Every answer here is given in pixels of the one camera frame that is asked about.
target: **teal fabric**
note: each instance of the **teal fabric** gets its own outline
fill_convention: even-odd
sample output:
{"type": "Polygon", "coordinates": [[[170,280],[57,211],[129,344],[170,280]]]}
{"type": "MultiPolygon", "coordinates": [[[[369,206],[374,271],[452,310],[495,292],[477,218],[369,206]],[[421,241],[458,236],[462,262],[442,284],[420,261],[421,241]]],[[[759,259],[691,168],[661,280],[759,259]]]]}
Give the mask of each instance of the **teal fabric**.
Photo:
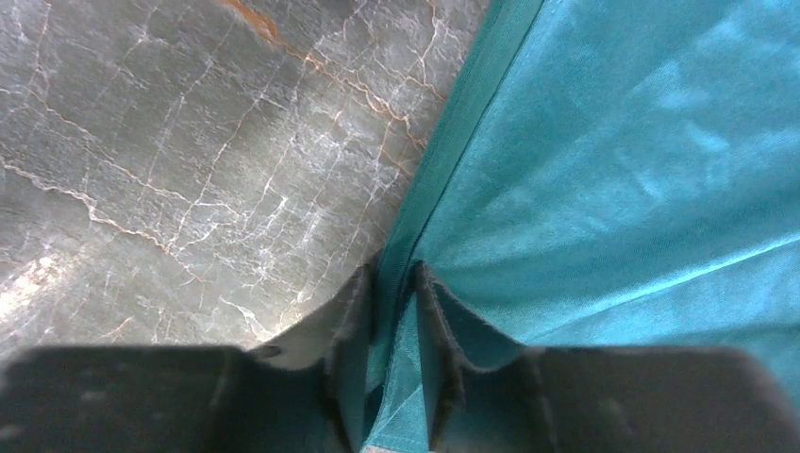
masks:
{"type": "Polygon", "coordinates": [[[458,80],[450,92],[436,131],[417,169],[415,183],[397,214],[391,246],[381,258],[378,284],[382,301],[376,306],[377,338],[370,350],[367,386],[383,382],[392,349],[399,292],[421,228],[439,201],[475,126],[483,117],[520,44],[536,18],[542,0],[494,2],[475,37],[458,80]]]}
{"type": "Polygon", "coordinates": [[[518,35],[387,242],[408,306],[368,443],[426,451],[415,260],[518,341],[740,347],[800,405],[800,3],[545,0],[518,35]]]}

